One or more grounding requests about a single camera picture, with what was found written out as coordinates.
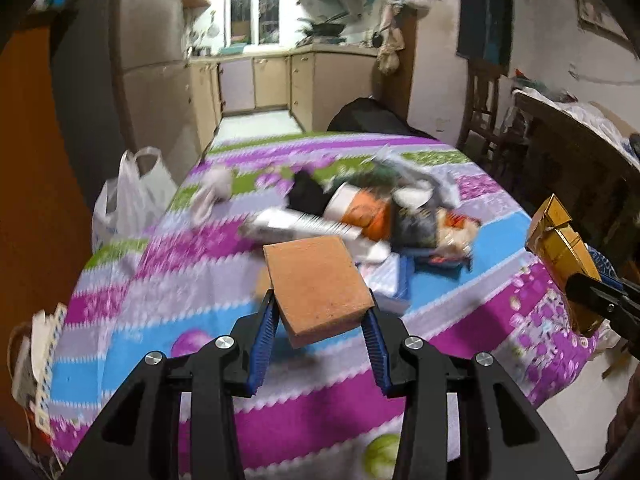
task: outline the striped tablecloth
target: striped tablecloth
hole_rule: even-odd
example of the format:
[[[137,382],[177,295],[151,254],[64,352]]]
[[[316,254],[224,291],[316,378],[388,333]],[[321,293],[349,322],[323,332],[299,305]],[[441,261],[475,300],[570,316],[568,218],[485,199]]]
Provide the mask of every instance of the striped tablecloth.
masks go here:
[[[460,212],[484,224],[471,271],[456,278],[414,275],[412,306],[403,318],[408,331],[460,357],[493,352],[536,406],[570,384],[596,341],[570,332],[555,285],[524,251],[527,215],[463,154],[417,137],[271,137],[212,149],[145,237],[115,242],[87,263],[55,355],[49,412],[59,457],[68,460],[146,352],[196,351],[254,311],[261,251],[236,232],[247,214],[283,205],[299,168],[328,179],[366,168],[363,161],[385,145],[435,171],[452,171]],[[187,208],[212,164],[238,171],[234,195],[194,230]],[[235,409],[248,478],[366,478],[364,447],[379,434],[399,432],[404,400],[380,394],[360,329],[298,351],[279,333],[264,385],[254,398],[236,399]],[[188,470],[189,412],[185,397],[182,472]]]

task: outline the tiled floor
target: tiled floor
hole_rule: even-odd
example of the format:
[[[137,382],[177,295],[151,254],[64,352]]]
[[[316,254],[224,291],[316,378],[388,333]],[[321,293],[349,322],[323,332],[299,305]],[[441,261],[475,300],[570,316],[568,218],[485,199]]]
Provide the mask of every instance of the tiled floor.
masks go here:
[[[225,117],[213,144],[240,142],[247,139],[298,134],[300,127],[286,110]]]
[[[626,395],[631,374],[638,366],[633,359],[628,367],[602,380],[612,354],[602,354],[586,364],[575,383],[545,402],[538,410],[574,469],[598,465],[607,442],[607,428]],[[596,478],[597,472],[580,475],[580,480]]]

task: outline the small brown box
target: small brown box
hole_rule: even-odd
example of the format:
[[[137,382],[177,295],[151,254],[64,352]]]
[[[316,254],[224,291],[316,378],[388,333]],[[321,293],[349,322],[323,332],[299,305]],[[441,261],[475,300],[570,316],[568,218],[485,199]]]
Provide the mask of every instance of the small brown box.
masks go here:
[[[367,285],[338,237],[268,245],[264,256],[293,348],[356,328],[373,306]]]

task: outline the wooden chair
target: wooden chair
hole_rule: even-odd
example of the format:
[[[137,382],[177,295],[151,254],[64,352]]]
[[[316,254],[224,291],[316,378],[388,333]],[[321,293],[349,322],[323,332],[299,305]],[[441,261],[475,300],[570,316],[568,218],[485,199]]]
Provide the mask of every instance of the wooden chair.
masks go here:
[[[497,144],[494,132],[498,112],[498,81],[505,73],[502,66],[484,59],[468,60],[465,114],[456,148],[464,151],[469,132],[475,132],[484,139],[481,159],[485,159],[491,144]]]

